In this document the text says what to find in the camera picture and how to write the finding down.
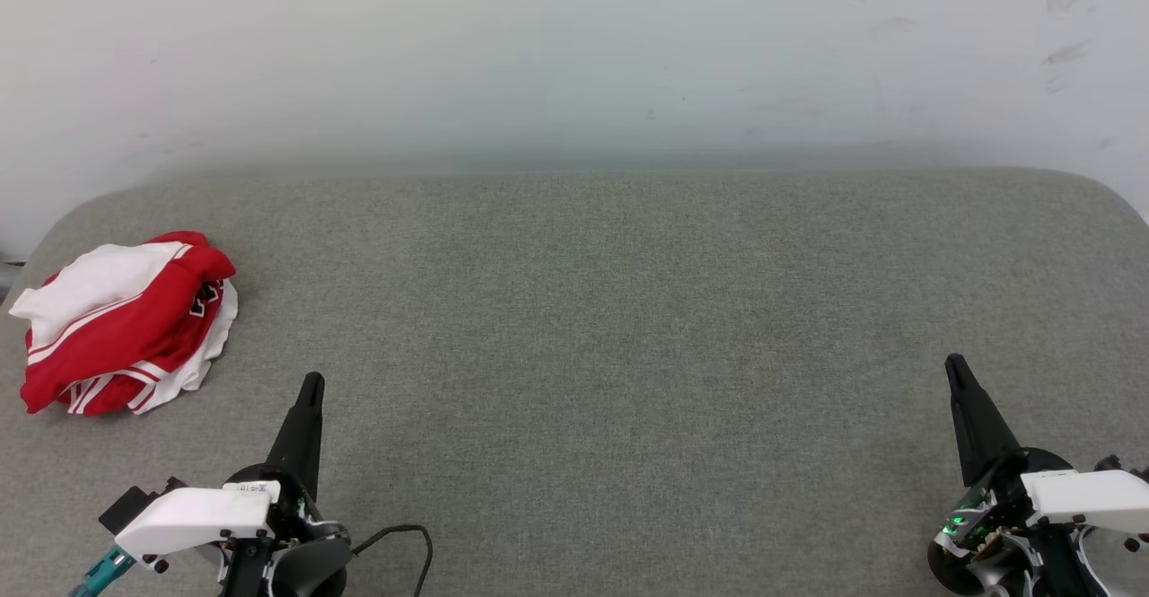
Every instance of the black cable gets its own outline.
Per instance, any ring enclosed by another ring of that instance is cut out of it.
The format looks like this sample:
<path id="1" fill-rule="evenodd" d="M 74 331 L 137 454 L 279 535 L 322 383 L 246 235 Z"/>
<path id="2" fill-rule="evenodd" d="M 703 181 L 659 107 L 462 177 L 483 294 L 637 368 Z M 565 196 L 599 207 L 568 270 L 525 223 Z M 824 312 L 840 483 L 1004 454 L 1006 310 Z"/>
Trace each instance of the black cable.
<path id="1" fill-rule="evenodd" d="M 431 557 L 434 556 L 434 549 L 431 546 L 431 534 L 427 533 L 427 528 L 425 528 L 423 526 L 415 526 L 415 525 L 402 525 L 402 526 L 393 526 L 393 527 L 390 527 L 390 528 L 381 528 L 379 532 L 377 532 L 377 533 L 372 534 L 370 537 L 368 537 L 367 541 L 364 541 L 361 544 L 357 544 L 356 548 L 353 548 L 352 549 L 352 555 L 355 555 L 356 557 L 358 557 L 360 552 L 362 552 L 365 549 L 375 545 L 384 536 L 387 536 L 388 534 L 394 534 L 396 532 L 418 532 L 418 533 L 422 533 L 423 534 L 423 541 L 425 541 L 426 544 L 427 544 L 427 558 L 426 558 L 425 561 L 423 561 L 423 572 L 419 573 L 419 582 L 415 584 L 415 597 L 419 597 L 419 592 L 423 592 L 423 582 L 427 577 L 427 571 L 431 569 Z"/>

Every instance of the red and white cloth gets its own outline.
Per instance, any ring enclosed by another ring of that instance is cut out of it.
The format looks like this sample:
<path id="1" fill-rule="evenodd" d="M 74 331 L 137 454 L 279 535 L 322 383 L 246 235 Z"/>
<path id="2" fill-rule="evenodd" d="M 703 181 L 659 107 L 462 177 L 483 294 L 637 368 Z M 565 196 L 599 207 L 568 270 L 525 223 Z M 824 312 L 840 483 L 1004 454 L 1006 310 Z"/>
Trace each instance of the red and white cloth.
<path id="1" fill-rule="evenodd" d="M 234 273 L 202 233 L 172 232 L 100 246 L 24 290 L 10 313 L 31 321 L 28 412 L 145 413 L 198 389 L 239 310 Z"/>

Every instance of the red fabric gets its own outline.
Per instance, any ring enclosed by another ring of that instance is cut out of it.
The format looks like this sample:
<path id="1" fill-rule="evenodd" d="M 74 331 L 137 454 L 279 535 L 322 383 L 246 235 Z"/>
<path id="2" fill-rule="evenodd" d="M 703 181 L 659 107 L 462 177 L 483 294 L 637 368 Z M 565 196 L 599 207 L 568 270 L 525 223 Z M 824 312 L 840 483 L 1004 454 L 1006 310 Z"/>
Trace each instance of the red fabric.
<path id="1" fill-rule="evenodd" d="M 183 256 L 168 262 L 138 298 L 77 328 L 52 355 L 29 365 L 20 389 L 29 413 L 44 410 L 62 394 L 61 401 L 67 402 L 68 388 L 75 381 L 122 371 L 139 360 L 171 371 L 195 352 L 219 307 L 217 302 L 203 303 L 205 298 L 211 290 L 218 298 L 222 294 L 218 281 L 233 277 L 236 269 L 221 250 L 208 245 L 202 233 L 164 233 L 148 242 L 164 241 L 193 246 Z M 25 341 L 30 347 L 31 331 Z M 141 382 L 131 377 L 117 377 L 90 402 L 84 413 L 118 409 L 141 387 Z"/>

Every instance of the blue connector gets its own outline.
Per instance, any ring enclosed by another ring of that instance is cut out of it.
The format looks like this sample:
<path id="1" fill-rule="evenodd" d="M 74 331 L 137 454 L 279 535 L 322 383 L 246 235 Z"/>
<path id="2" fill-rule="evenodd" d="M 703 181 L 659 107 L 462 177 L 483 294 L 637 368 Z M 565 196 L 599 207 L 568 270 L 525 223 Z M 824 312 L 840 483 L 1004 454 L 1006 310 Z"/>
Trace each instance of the blue connector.
<path id="1" fill-rule="evenodd" d="M 68 597 L 95 597 L 134 565 L 136 559 L 132 559 L 131 555 L 121 550 L 118 545 L 113 545 L 108 553 L 87 571 L 84 583 L 72 589 Z"/>

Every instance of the gray table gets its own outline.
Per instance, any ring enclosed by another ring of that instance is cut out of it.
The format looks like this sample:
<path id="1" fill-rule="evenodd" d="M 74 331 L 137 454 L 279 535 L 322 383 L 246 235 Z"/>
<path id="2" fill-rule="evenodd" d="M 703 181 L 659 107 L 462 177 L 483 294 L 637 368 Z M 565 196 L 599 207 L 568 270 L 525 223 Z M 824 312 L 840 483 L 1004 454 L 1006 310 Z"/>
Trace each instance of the gray table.
<path id="1" fill-rule="evenodd" d="M 943 595 L 925 549 L 962 491 L 951 351 L 1023 444 L 1149 463 L 1149 230 L 1074 176 L 178 184 L 85 204 L 21 286 L 172 228 L 239 270 L 200 391 L 25 416 L 24 326 L 0 319 L 5 595 L 67 594 L 131 483 L 261 460 L 311 369 L 324 515 L 360 538 L 426 524 L 427 596 Z M 1096 565 L 1146 586 L 1119 541 Z M 422 559 L 388 537 L 348 595 L 410 594 Z M 213 587 L 190 555 L 106 595 Z"/>

